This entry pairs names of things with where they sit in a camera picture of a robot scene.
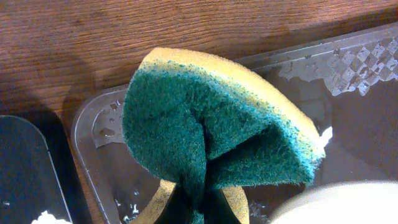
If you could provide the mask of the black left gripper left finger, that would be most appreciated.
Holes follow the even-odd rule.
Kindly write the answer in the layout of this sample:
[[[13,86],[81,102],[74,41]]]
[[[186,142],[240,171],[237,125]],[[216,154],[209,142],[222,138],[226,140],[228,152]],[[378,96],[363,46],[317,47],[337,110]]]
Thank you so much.
[[[176,186],[165,208],[154,224],[190,224],[192,200],[180,186]]]

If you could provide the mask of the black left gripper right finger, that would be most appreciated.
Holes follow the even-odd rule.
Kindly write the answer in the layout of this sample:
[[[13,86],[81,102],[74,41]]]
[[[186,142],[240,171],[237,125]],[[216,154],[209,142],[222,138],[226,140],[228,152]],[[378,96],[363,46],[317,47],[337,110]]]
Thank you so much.
[[[210,190],[203,200],[204,224],[240,224],[221,190]]]

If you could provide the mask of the green and yellow sponge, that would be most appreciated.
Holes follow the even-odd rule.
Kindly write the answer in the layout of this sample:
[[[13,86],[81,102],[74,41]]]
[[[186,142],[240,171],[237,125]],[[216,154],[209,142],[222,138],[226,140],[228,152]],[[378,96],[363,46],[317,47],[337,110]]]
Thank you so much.
[[[325,157],[313,121],[278,89],[228,59],[157,47],[142,60],[124,98],[122,131],[131,156],[184,189],[191,223],[221,190],[240,223],[245,187],[311,184]]]

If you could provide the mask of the white plate with dark streak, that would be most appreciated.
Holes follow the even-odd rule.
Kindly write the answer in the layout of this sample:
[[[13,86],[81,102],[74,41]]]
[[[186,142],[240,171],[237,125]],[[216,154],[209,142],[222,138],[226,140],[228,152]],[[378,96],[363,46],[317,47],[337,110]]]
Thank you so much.
[[[324,185],[282,204],[273,224],[397,223],[397,182],[356,181]]]

